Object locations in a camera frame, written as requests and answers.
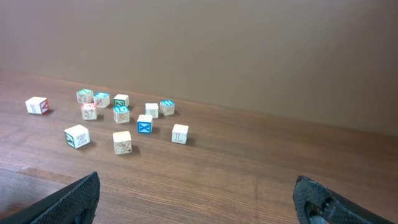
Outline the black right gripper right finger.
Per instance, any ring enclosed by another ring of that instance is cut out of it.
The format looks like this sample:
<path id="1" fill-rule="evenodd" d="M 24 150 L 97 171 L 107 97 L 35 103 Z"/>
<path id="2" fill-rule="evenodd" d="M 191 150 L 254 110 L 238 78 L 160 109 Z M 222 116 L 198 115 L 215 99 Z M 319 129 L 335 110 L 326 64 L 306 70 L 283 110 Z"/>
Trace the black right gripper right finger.
<path id="1" fill-rule="evenodd" d="M 293 201 L 300 224 L 393 224 L 304 175 L 297 177 Z"/>

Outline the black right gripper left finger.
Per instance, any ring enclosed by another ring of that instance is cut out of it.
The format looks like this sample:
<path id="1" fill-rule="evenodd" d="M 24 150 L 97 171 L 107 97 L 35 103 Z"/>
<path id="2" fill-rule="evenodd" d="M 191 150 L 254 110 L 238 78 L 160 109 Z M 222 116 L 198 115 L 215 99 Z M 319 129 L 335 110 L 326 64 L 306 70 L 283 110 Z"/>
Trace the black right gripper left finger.
<path id="1" fill-rule="evenodd" d="M 1 220 L 1 224 L 92 224 L 100 199 L 97 172 Z"/>

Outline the wooden block yellow top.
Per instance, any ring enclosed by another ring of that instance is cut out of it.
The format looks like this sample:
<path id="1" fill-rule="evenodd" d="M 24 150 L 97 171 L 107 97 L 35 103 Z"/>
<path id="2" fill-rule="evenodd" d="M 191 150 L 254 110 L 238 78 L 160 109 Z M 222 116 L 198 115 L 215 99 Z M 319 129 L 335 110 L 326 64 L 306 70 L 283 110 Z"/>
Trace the wooden block yellow top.
<path id="1" fill-rule="evenodd" d="M 114 152 L 116 155 L 132 152 L 131 134 L 129 131 L 113 133 Z"/>

